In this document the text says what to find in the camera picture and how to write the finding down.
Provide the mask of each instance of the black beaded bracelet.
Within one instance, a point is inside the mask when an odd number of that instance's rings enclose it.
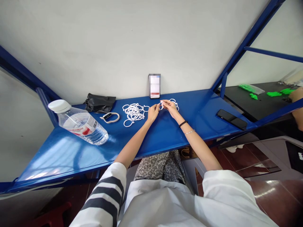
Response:
[[[182,125],[184,125],[185,123],[188,123],[188,121],[184,121],[184,122],[182,122],[181,124],[179,124],[179,128],[180,128]]]

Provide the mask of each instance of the black table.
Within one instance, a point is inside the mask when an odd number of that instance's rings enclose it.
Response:
[[[225,97],[230,100],[234,105],[244,111],[244,115],[251,121],[258,121],[269,114],[276,112],[277,110],[289,105],[288,102],[282,100],[288,95],[282,95],[277,97],[270,97],[266,93],[281,91],[286,88],[297,89],[298,87],[290,87],[279,85],[277,82],[253,84],[256,87],[263,89],[265,92],[257,95],[259,100],[252,99],[249,91],[246,91],[239,86],[232,86],[225,88]],[[292,118],[291,114],[287,114],[278,119],[278,121]]]

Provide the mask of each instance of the phone screen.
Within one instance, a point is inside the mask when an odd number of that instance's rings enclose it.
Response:
[[[160,98],[161,74],[149,74],[149,96],[151,99]]]
[[[220,109],[217,113],[217,116],[219,116],[223,120],[231,123],[232,125],[236,126],[241,130],[245,130],[247,127],[247,122],[241,120],[240,118],[232,115],[229,112],[226,112],[225,110]]]

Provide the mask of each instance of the plastic water bottle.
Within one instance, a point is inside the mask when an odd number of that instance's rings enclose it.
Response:
[[[85,141],[102,145],[108,140],[107,131],[86,111],[72,107],[63,99],[48,104],[59,118],[59,125]]]

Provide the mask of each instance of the hand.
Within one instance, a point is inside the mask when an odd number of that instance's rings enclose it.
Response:
[[[178,121],[178,118],[180,118],[181,115],[177,111],[176,105],[170,100],[161,100],[160,102],[162,103],[164,109],[167,109],[169,111],[173,119]]]
[[[293,91],[290,95],[289,98],[293,102],[298,101],[299,99],[303,98],[303,87],[299,87],[297,90]]]
[[[147,120],[153,123],[158,116],[160,104],[155,104],[148,109]]]

